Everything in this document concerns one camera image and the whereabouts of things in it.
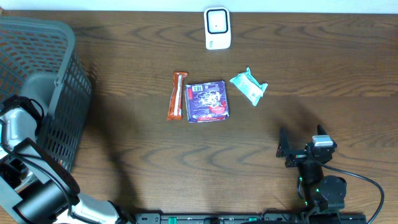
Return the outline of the teal packet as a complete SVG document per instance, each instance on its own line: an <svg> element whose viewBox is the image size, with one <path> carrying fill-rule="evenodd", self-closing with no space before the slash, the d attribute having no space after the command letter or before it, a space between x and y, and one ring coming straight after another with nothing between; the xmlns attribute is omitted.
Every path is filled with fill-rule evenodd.
<svg viewBox="0 0 398 224"><path fill-rule="evenodd" d="M260 84L252 75L251 69L246 68L245 72L233 77L230 82L246 96L253 106L257 106L259 100L264 96L268 84Z"/></svg>

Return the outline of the purple square snack packet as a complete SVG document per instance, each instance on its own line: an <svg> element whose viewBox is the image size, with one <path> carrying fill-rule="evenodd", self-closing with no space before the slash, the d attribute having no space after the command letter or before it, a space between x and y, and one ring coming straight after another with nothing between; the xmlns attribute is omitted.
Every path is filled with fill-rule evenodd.
<svg viewBox="0 0 398 224"><path fill-rule="evenodd" d="M185 85L185 101L189 123L225 120L229 116L225 82Z"/></svg>

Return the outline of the orange snack bar wrapper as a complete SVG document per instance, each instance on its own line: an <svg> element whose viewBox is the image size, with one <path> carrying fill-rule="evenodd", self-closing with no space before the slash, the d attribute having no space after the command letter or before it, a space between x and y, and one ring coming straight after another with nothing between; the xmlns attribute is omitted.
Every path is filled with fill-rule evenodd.
<svg viewBox="0 0 398 224"><path fill-rule="evenodd" d="M188 72L175 71L173 73L173 91L170 96L167 120L182 119L182 88L183 80L188 76Z"/></svg>

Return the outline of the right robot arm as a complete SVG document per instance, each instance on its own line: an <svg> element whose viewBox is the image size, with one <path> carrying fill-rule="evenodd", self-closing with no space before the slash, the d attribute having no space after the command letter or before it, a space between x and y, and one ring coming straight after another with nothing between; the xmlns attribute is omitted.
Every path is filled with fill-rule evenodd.
<svg viewBox="0 0 398 224"><path fill-rule="evenodd" d="M317 134L303 149L292 149L284 128L280 129L276 156L285 159L285 166L298 169L298 187L307 209L302 213L304 223L337 222L338 212L345 207L347 183L335 175L323 174L322 167L332 160L336 142L321 125Z"/></svg>

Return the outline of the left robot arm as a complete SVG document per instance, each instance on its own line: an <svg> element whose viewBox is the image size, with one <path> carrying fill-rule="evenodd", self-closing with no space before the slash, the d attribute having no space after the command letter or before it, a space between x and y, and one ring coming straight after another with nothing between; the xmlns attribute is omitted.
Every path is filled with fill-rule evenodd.
<svg viewBox="0 0 398 224"><path fill-rule="evenodd" d="M44 119L34 99L14 95L1 110L1 206L18 223L135 223L110 201L81 193L37 143Z"/></svg>

